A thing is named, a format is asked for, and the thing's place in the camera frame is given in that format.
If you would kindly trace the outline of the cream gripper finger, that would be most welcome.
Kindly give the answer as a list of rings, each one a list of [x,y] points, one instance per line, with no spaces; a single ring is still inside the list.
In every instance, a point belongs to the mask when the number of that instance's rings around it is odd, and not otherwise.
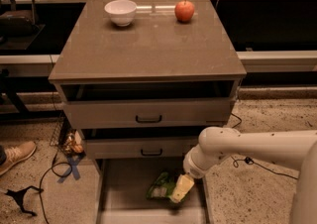
[[[194,185],[194,178],[189,174],[181,174],[170,196],[173,203],[180,203]]]

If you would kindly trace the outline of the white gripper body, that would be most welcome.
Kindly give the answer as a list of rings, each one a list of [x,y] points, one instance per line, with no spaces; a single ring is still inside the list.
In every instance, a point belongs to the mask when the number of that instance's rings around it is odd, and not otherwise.
[[[183,160],[183,169],[193,178],[202,178],[209,170],[209,163],[201,151],[190,150]]]

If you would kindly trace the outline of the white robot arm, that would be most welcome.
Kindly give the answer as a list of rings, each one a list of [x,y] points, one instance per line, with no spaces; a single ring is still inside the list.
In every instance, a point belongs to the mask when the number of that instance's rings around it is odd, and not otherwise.
[[[239,154],[299,172],[289,224],[317,223],[317,131],[241,133],[232,128],[208,127],[183,160],[170,197],[180,202],[194,181],[227,157]]]

